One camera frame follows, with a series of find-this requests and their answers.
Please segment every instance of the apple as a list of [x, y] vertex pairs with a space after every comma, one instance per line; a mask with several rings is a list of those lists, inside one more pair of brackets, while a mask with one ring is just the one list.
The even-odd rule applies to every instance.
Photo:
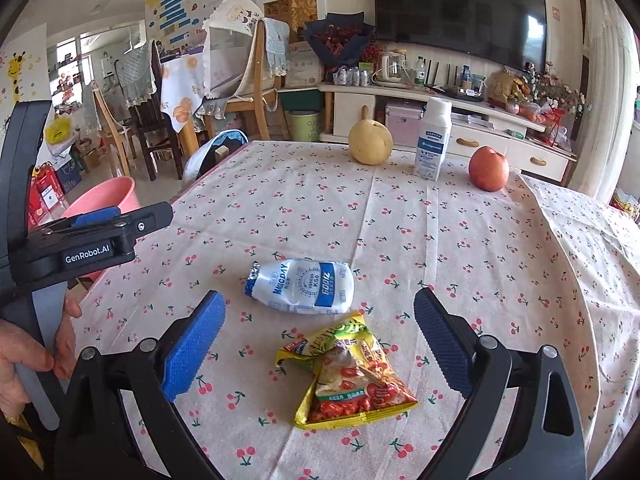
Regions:
[[500, 191], [509, 178], [505, 156], [489, 146], [476, 150], [469, 161], [469, 179], [485, 191]]

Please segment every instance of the glass kettle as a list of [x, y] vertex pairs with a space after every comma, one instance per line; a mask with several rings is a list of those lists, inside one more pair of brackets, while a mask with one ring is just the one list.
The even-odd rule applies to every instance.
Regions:
[[376, 78], [386, 83], [401, 83], [404, 76], [402, 54], [397, 52], [382, 52], [378, 61], [379, 71]]

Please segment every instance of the pink bucket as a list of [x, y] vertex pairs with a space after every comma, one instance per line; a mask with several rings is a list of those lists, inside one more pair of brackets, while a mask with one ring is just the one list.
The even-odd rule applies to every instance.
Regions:
[[[105, 207], [118, 206], [121, 213], [128, 213], [142, 206], [136, 196], [136, 183], [130, 176], [118, 176], [92, 187], [78, 200], [73, 202], [63, 213], [62, 218], [69, 218], [79, 214], [90, 213]], [[97, 280], [101, 271], [92, 272], [84, 278]]]

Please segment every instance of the television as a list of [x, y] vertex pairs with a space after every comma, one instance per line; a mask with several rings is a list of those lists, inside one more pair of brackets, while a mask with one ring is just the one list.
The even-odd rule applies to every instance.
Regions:
[[546, 61], [545, 0], [376, 0], [376, 36], [457, 50], [512, 68]]

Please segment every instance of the human hand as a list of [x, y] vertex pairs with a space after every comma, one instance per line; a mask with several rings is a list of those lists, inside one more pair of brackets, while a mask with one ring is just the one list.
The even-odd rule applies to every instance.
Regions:
[[56, 333], [56, 356], [37, 343], [23, 329], [0, 319], [0, 410], [8, 416], [19, 416], [31, 402], [24, 391], [14, 364], [20, 363], [37, 372], [53, 370], [59, 379], [68, 379], [76, 365], [76, 334], [72, 317], [80, 317], [78, 302], [65, 296], [64, 312]]

